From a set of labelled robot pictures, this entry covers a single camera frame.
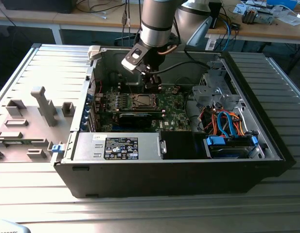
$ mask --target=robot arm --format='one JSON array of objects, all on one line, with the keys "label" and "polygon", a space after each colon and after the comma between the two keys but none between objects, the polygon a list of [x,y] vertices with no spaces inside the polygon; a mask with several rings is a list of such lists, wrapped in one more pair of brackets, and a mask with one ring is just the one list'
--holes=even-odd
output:
[{"label": "robot arm", "polygon": [[[178,46],[171,40],[174,18],[179,22],[179,31],[185,42],[197,46],[211,23],[208,2],[188,0],[183,4],[183,0],[144,0],[140,41],[122,60],[122,65],[131,72],[139,71],[146,89],[159,88],[159,76],[149,72],[158,71],[165,55]],[[173,49],[167,50],[172,44],[175,45]]]}]

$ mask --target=electronics on desk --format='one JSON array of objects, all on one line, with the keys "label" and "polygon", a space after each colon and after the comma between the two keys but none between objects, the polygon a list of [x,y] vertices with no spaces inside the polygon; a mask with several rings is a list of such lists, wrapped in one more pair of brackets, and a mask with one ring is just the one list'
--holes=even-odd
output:
[{"label": "electronics on desk", "polygon": [[77,0],[2,0],[7,10],[55,11],[69,14]]},{"label": "electronics on desk", "polygon": [[294,10],[295,6],[297,5],[297,0],[267,0],[266,3],[268,5],[284,5],[288,7],[290,10]]},{"label": "electronics on desk", "polygon": [[219,17],[219,12],[222,6],[222,2],[220,0],[210,0],[208,6],[211,11],[210,16],[212,17],[212,23],[210,24],[209,28],[214,29]]},{"label": "electronics on desk", "polygon": [[263,23],[271,24],[274,20],[274,16],[266,10],[257,10],[248,6],[242,16],[242,22],[246,24]]}]

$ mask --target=table leg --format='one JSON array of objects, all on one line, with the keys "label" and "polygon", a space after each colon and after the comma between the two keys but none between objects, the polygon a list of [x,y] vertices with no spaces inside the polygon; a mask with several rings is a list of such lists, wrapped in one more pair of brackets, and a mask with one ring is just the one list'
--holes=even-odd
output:
[{"label": "table leg", "polygon": [[52,27],[51,30],[53,32],[53,37],[54,37],[56,44],[63,45],[64,40],[63,40],[62,32],[60,30],[59,25],[54,25],[54,27]]}]

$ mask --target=black label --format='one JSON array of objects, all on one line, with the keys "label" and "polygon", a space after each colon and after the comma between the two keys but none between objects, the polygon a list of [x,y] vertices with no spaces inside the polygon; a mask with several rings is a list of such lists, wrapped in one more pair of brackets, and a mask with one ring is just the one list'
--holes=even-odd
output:
[{"label": "black label", "polygon": [[107,137],[105,149],[106,160],[139,158],[137,137]]}]

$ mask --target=black panel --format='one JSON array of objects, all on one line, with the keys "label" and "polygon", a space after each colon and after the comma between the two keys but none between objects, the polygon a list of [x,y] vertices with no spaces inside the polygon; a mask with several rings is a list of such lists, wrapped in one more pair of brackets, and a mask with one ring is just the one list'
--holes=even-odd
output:
[{"label": "black panel", "polygon": [[73,196],[102,198],[242,193],[266,177],[281,175],[287,165],[283,161],[116,163],[73,171],[73,165],[57,164],[55,169]]},{"label": "black panel", "polygon": [[165,141],[167,149],[163,159],[207,158],[203,143],[206,135],[203,133],[161,131],[160,137]]},{"label": "black panel", "polygon": [[55,11],[69,14],[77,0],[2,0],[7,10]]}]

